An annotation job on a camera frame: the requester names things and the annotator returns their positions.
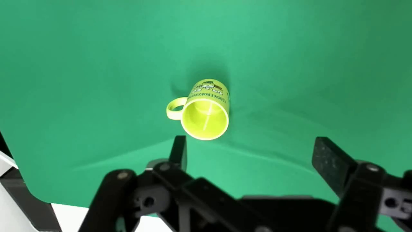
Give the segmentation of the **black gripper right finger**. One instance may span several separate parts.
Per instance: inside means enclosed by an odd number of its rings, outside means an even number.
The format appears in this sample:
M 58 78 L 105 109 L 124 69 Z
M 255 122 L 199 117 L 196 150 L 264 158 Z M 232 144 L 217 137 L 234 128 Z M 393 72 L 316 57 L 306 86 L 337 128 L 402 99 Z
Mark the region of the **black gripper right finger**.
M 316 137 L 312 164 L 339 197 L 347 194 L 351 175 L 358 166 L 352 155 L 328 136 Z

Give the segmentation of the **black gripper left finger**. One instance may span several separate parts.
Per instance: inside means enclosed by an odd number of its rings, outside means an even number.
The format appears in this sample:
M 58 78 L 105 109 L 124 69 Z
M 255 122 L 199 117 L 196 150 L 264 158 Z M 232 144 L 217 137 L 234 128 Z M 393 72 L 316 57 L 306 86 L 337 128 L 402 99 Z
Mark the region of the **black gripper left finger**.
M 187 136 L 186 135 L 177 135 L 174 137 L 169 161 L 174 166 L 181 167 L 182 170 L 187 168 Z

